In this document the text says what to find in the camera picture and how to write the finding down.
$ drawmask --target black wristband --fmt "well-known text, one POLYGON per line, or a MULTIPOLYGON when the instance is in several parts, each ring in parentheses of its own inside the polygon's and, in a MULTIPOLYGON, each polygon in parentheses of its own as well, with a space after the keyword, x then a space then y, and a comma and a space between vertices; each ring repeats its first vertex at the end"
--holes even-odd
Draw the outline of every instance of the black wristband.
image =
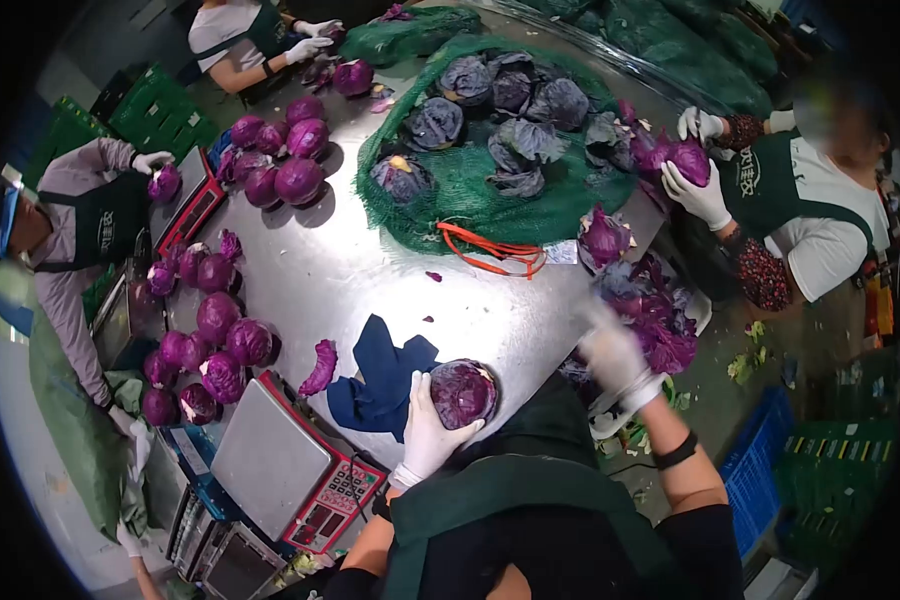
POLYGON ((656 466, 658 471, 664 471, 670 469, 671 467, 675 467, 680 463, 684 462, 696 451, 697 448, 697 434, 690 431, 690 434, 687 435, 687 438, 684 439, 683 443, 680 444, 676 450, 672 452, 667 452, 662 456, 657 452, 652 453, 653 464, 656 466))

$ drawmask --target green plastic crate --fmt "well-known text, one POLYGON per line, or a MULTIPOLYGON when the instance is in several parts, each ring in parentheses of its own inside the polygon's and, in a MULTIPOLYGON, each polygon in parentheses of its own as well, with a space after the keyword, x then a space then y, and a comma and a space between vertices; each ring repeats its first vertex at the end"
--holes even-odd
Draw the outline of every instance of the green plastic crate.
POLYGON ((36 189, 51 161, 96 138, 113 138, 113 134, 83 106, 61 96, 53 103, 49 124, 26 165, 24 186, 36 189))
POLYGON ((159 64, 133 83, 110 117, 110 127, 138 151, 165 150, 177 164, 194 146, 212 145, 221 131, 159 64))

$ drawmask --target gray long-sleeve shirt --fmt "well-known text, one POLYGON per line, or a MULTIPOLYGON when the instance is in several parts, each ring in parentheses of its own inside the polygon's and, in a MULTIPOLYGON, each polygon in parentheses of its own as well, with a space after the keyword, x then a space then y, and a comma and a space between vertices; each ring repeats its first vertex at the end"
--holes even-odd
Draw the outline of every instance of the gray long-sleeve shirt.
MULTIPOLYGON (((50 162, 40 178, 38 192, 80 196, 110 181, 108 171, 131 168, 133 146, 109 138, 70 150, 50 162)), ((77 252, 77 218, 72 206, 41 204, 53 232, 30 254, 34 267, 43 262, 72 262, 77 252)), ((110 390, 90 337, 81 294, 103 273, 101 267, 67 272, 36 272, 33 276, 37 300, 60 338, 63 353, 76 371, 80 385, 98 405, 110 402, 110 390)))

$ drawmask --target blue cloth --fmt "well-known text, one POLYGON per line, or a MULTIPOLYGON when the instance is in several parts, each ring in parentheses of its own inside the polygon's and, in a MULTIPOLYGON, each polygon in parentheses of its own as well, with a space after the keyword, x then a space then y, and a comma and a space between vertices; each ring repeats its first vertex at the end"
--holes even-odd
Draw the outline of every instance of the blue cloth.
POLYGON ((439 365, 439 350, 422 335, 394 347, 383 318, 370 315, 353 346, 363 381, 340 377, 327 387, 327 405, 336 424, 357 431, 390 432, 403 444, 414 371, 439 365))

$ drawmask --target white t-shirt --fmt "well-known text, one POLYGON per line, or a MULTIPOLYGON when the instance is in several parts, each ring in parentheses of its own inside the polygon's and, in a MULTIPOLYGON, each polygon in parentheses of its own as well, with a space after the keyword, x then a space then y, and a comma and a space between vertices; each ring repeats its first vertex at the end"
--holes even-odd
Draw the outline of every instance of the white t-shirt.
MULTIPOLYGON (((200 54, 249 30, 253 19, 260 13, 260 2, 256 0, 227 0, 226 4, 212 8, 201 8, 193 18, 187 40, 193 54, 200 54)), ((221 50, 209 58, 198 60, 200 71, 206 72, 227 54, 240 72, 252 69, 264 62, 264 54, 257 50, 249 39, 241 39, 226 50, 221 50)))
MULTIPOLYGON (((853 210, 869 225, 873 246, 890 246, 889 221, 876 190, 841 171, 802 137, 790 142, 796 194, 853 210)), ((852 222, 796 217, 764 240, 778 258, 787 258, 793 279, 807 302, 814 302, 856 273, 867 257, 867 236, 852 222)))

